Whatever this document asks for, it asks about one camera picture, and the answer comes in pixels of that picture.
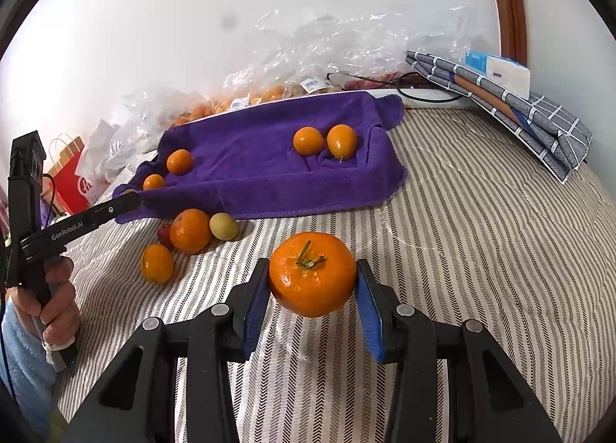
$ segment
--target screw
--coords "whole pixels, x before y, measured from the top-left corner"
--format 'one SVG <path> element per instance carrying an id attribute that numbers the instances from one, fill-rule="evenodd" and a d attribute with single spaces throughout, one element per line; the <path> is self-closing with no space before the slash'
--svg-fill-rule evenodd
<path id="1" fill-rule="evenodd" d="M 212 314 L 214 316 L 224 316 L 229 312 L 229 306 L 227 304 L 215 304 L 212 306 Z"/>
<path id="2" fill-rule="evenodd" d="M 158 328 L 158 323 L 159 322 L 160 322 L 160 320 L 158 318 L 155 318 L 155 317 L 146 318 L 144 320 L 142 326 L 146 330 L 154 330 L 154 329 Z"/>
<path id="3" fill-rule="evenodd" d="M 395 308 L 396 313 L 400 316 L 413 316 L 415 313 L 415 308 L 408 304 L 400 304 Z"/>
<path id="4" fill-rule="evenodd" d="M 477 320 L 468 320 L 466 322 L 466 329 L 469 332 L 479 333 L 484 329 L 484 326 L 481 324 L 481 322 L 478 322 Z"/>

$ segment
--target bag handle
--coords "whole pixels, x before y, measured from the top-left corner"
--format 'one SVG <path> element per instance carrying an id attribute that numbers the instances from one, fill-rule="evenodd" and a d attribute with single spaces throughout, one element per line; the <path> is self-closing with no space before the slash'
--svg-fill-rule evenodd
<path id="1" fill-rule="evenodd" d="M 60 154 L 58 153 L 58 142 L 62 142 L 64 144 L 64 148 L 65 149 L 67 149 L 67 148 L 69 149 L 69 151 L 71 153 L 71 158 L 73 158 L 75 156 L 73 154 L 72 149 L 70 148 L 70 145 L 62 138 L 63 136 L 68 137 L 69 138 L 69 142 L 72 142 L 73 140 L 75 140 L 68 133 L 61 133 L 55 139 L 51 139 L 51 142 L 49 143 L 49 145 L 47 147 L 47 153 L 48 153 L 49 159 L 52 161 L 53 164 L 56 164 L 56 162 L 58 161 L 58 158 L 60 157 Z M 54 158 L 53 157 L 53 153 L 51 152 L 51 144 L 55 144 L 54 151 L 55 151 L 55 154 L 57 155 L 58 158 Z"/>

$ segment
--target purple towel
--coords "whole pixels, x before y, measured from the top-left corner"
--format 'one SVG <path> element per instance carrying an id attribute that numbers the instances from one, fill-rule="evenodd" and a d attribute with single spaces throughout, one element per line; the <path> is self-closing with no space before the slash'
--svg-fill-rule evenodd
<path id="1" fill-rule="evenodd" d="M 264 104 L 172 128 L 162 136 L 156 159 L 142 163 L 113 196 L 140 190 L 151 173 L 164 176 L 167 187 L 141 192 L 141 207 L 117 220 L 171 219 L 187 208 L 243 219 L 380 204 L 406 179 L 386 133 L 403 113 L 396 95 L 375 99 L 365 92 L 336 93 Z M 316 127 L 326 135 L 340 123 L 357 132 L 354 158 L 338 161 L 327 148 L 304 158 L 293 149 L 293 135 L 301 127 Z M 193 157 L 195 166 L 186 175 L 166 171 L 167 157 L 177 149 L 187 149 Z"/>

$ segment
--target checkered fabric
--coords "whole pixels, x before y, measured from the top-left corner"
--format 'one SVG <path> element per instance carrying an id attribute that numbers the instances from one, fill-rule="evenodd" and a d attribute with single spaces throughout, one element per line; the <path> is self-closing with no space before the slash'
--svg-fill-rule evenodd
<path id="1" fill-rule="evenodd" d="M 591 132 L 579 118 L 547 97 L 531 92 L 530 99 L 525 100 L 467 67 L 430 54 L 409 50 L 407 62 L 436 85 L 474 100 L 522 141 L 561 183 L 564 184 L 572 170 L 577 170 L 586 158 L 593 138 Z M 523 126 L 456 84 L 454 74 L 509 104 Z"/>

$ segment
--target plastic bag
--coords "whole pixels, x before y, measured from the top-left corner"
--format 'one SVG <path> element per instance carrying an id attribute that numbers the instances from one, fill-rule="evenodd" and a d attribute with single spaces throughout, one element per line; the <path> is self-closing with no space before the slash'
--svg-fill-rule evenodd
<path id="1" fill-rule="evenodd" d="M 103 165 L 109 182 L 138 155 L 155 149 L 163 132 L 179 115 L 190 114 L 207 99 L 198 93 L 150 87 L 123 97 L 122 102 L 131 116 L 110 139 L 109 159 Z"/>
<path id="2" fill-rule="evenodd" d="M 306 81 L 326 82 L 330 73 L 372 79 L 403 74 L 410 70 L 405 62 L 409 49 L 463 62 L 466 51 L 482 43 L 482 31 L 471 5 L 421 16 L 325 15 L 303 23 L 275 11 L 257 23 L 247 41 L 253 60 L 226 78 L 223 92 L 264 93 L 278 87 L 286 97 L 306 94 L 301 91 Z"/>
<path id="3" fill-rule="evenodd" d="M 104 167 L 109 159 L 109 142 L 118 128 L 118 125 L 101 120 L 79 157 L 75 175 L 82 176 L 90 183 L 91 187 L 86 193 L 90 205 L 96 203 L 109 186 Z"/>
<path id="4" fill-rule="evenodd" d="M 308 12 L 267 14 L 249 34 L 243 68 L 211 91 L 212 98 L 173 125 L 289 97 L 341 90 L 366 90 L 396 79 L 408 87 L 432 87 L 418 73 L 409 76 L 407 50 L 439 54 L 463 63 L 473 47 L 490 51 L 471 5 L 424 13 L 364 14 L 337 18 Z M 353 76 L 376 79 L 359 81 Z"/>

